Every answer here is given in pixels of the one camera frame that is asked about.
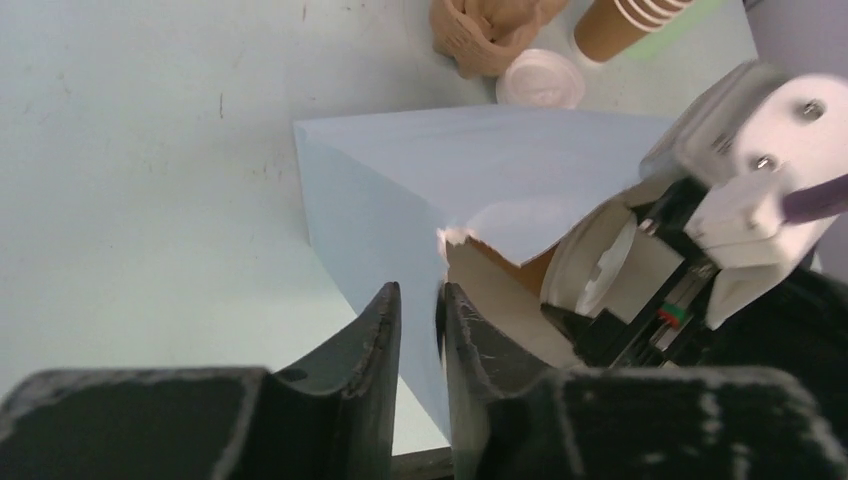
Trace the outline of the white cup lid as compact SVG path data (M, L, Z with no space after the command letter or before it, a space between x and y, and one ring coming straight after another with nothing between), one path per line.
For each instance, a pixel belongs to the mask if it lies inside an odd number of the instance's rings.
M541 302L595 315L625 265L636 230L636 215L623 202L609 200L596 208L556 245Z

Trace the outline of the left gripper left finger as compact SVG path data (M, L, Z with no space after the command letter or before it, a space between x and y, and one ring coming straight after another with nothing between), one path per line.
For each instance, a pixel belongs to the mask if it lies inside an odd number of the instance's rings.
M387 479L401 293L288 367L37 372L1 406L5 479Z

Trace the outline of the white paper bag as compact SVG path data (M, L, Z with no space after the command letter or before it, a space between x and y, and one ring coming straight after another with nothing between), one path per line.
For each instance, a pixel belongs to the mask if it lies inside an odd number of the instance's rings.
M450 431L436 341L446 246L478 240L530 261L635 185L668 118L504 105L301 120L294 124L309 239L362 310L396 282L400 374Z

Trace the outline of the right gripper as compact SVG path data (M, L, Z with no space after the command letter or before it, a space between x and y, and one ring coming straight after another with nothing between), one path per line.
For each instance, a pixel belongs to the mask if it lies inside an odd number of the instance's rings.
M768 366L797 377L819 401L836 435L847 435L847 286L812 270L806 257L776 287L710 329L706 311L717 265L683 231L706 190L691 179L633 208L638 233L670 253L636 256L635 284L614 294L632 313L604 306L580 314L561 303L544 315L593 367Z

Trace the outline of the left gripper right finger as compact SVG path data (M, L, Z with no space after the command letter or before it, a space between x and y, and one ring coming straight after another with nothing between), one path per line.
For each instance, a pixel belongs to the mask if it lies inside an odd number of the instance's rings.
M557 369L446 284L458 479L843 479L847 450L815 397L760 367Z

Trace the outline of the brown paper coffee cup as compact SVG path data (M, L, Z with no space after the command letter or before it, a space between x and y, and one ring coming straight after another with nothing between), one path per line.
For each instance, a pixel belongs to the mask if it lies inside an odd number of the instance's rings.
M553 244L543 253L522 264L509 262L496 250L479 240L471 239L470 244L476 251L502 269L510 278L516 280L537 299L542 299L544 279L559 243Z

